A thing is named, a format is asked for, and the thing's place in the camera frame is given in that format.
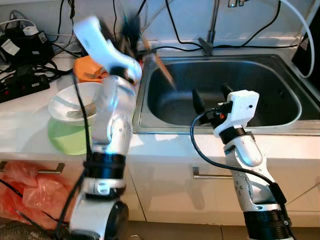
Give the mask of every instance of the faucet handle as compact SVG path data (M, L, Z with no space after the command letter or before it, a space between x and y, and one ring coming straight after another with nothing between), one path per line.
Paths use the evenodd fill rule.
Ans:
M239 7L242 7L245 5L245 2L247 2L249 0L239 0Z
M210 43L206 42L202 37L199 37L198 40L199 40L200 45L203 48L203 55L211 56L213 46Z
M238 0L229 0L228 8L235 8L238 5Z

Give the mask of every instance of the cabinet door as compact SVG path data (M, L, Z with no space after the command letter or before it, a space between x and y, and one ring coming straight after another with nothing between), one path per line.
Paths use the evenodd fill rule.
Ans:
M30 161L33 164L37 164L41 169L56 169L59 162L56 161ZM73 186L80 174L83 171L83 166L80 161L68 161L64 162L64 168L60 174L67 184ZM121 197L121 200L125 202L129 207L129 220L132 221L145 221L145 217L132 181L128 168L125 168L124 179L126 180L126 191Z
M192 161L166 159L129 161L129 169L147 221L188 224L244 225L243 212L232 179L194 179L192 167L202 175L230 175L230 171ZM287 200L295 227L319 227L319 161L272 159L271 175Z
M148 222L241 225L244 221L232 179L194 179L193 164L130 162L141 205ZM209 172L200 166L201 174Z

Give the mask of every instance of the sink basin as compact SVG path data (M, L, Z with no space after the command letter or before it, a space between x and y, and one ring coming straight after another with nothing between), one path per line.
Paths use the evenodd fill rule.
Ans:
M205 108L224 102L221 90L260 94L250 131L260 134L319 134L319 103L277 55L163 58L175 89L154 62L147 61L133 118L136 133L187 133L197 116L192 90L197 89ZM199 126L198 133L211 132Z

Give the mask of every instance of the red plastic bag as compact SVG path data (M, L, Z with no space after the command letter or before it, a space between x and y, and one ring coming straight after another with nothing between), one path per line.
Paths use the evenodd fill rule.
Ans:
M16 210L46 229L54 229L57 222L45 213L58 219L67 200L70 186L64 179L50 174L38 174L39 167L25 162L8 162L0 178L15 189L21 198L11 189L0 183L0 217L28 223ZM74 201L70 204L65 221L70 218Z

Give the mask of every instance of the cabinet handle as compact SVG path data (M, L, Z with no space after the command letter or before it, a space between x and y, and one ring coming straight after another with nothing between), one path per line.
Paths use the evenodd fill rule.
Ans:
M0 162L0 173L4 173L5 172L5 165L7 164L6 161L2 161ZM56 169L51 170L51 169L40 169L38 170L38 174L61 174L62 171L65 168L65 164L64 163L59 163L58 166L56 167Z
M193 166L192 173L194 179L232 179L232 175L209 175L199 174L199 167Z

